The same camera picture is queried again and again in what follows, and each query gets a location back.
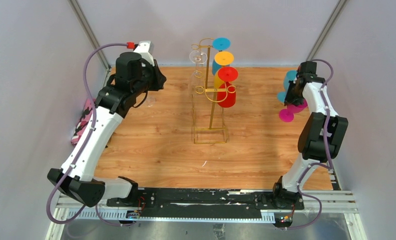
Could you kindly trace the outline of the pink wine glass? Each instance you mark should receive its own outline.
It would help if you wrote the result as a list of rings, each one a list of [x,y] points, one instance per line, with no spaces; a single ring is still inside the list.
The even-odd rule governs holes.
[[[282,109],[279,112],[278,116],[281,121],[289,123],[294,120],[295,114],[302,112],[306,108],[307,108],[307,102],[306,102],[306,100],[304,100],[304,102],[298,106],[293,105],[293,104],[288,105],[285,109]]]

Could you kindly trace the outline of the light blue wine glass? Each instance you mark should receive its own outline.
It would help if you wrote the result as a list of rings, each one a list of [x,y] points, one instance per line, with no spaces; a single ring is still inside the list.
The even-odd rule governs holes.
[[[286,75],[285,75],[285,77],[284,77],[284,80],[283,80],[283,88],[284,88],[284,91],[279,92],[279,93],[277,94],[277,99],[278,99],[281,103],[284,103],[285,97],[286,97],[286,93],[287,93],[287,90],[288,90],[288,88],[289,88],[289,82],[295,80],[296,74],[297,74],[297,71],[296,71],[296,70],[290,70],[290,71],[288,71],[288,72],[286,73]]]

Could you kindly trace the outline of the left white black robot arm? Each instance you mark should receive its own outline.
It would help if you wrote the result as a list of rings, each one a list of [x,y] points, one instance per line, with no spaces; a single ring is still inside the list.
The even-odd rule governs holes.
[[[61,168],[52,168],[48,180],[63,194],[87,207],[99,201],[120,199],[128,207],[139,200],[138,184],[127,178],[97,178],[94,172],[100,156],[115,129],[130,108],[136,108],[137,97],[163,89],[166,77],[149,52],[124,52],[116,60],[116,73],[101,89],[95,101],[96,113],[88,123],[91,137],[79,141]]]

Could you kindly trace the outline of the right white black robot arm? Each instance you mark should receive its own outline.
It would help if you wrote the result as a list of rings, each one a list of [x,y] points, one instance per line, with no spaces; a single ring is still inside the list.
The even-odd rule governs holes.
[[[305,182],[318,168],[331,169],[342,145],[348,119],[341,117],[333,108],[327,92],[327,79],[316,73],[321,59],[302,62],[294,79],[289,80],[284,105],[286,107],[306,103],[310,116],[299,136],[298,158],[290,170],[281,176],[273,186],[272,204],[283,209],[297,204],[304,195],[301,191]]]

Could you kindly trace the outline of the clear wine glass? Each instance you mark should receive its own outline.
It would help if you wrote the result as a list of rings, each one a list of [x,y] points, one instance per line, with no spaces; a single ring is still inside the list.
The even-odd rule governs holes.
[[[205,79],[205,64],[207,63],[207,54],[201,50],[193,50],[189,54],[191,62],[194,64],[194,70],[190,76],[188,91],[195,96],[203,92],[203,81]]]
[[[147,107],[152,107],[155,105],[155,103],[156,103],[155,97],[151,93],[148,93],[144,105]]]

